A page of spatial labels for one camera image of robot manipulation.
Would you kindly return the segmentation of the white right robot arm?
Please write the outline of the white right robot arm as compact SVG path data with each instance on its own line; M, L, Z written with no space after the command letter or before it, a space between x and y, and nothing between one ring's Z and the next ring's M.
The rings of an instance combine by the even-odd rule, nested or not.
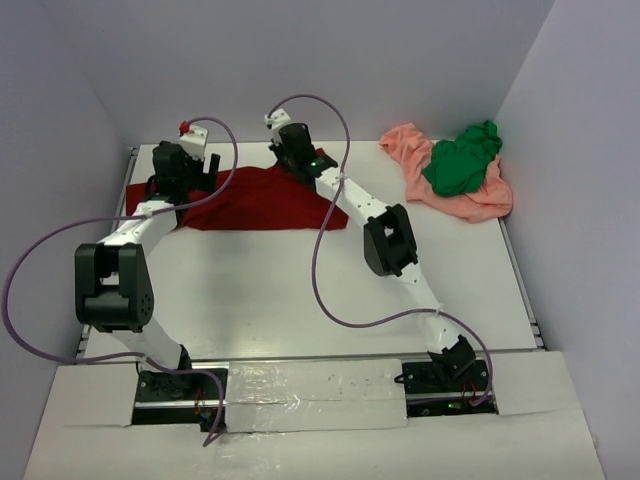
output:
M279 110L264 119L269 149L277 162L316 196L334 200L360 228L365 263L378 277L402 288L423 331L434 381L455 391L467 382L475 362L462 329L446 318L419 264L418 246L404 206L385 203L341 173L338 163L312 144L308 126Z

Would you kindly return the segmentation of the red t-shirt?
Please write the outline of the red t-shirt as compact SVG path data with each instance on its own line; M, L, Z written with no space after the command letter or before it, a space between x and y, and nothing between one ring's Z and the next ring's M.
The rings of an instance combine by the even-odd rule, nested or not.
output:
M188 209L178 226L201 231L318 230L329 206L279 164L239 167L219 196Z

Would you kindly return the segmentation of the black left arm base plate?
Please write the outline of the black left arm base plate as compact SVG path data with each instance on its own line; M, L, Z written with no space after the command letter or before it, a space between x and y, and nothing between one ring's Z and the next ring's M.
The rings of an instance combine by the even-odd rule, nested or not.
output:
M219 409L215 381L202 373L171 375L142 370L138 374L131 423L134 426L197 425L211 430Z

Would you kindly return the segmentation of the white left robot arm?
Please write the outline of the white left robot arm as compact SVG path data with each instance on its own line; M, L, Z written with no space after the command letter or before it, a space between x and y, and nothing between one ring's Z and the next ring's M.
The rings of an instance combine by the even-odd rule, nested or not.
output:
M205 149L203 140L160 142L130 219L100 242L80 245L74 257L79 322L138 353L141 380L173 399L195 389L196 375L186 348L154 317L147 256L184 218L191 193L214 192L220 158Z

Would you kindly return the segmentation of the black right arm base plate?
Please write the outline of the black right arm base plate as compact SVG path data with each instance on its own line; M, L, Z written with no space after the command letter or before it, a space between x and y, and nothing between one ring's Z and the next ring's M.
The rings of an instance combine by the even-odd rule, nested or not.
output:
M492 395L474 405L488 387L484 360L477 360L461 378L447 385L436 378L431 362L402 361L401 368L394 382L404 388L409 418L497 413Z

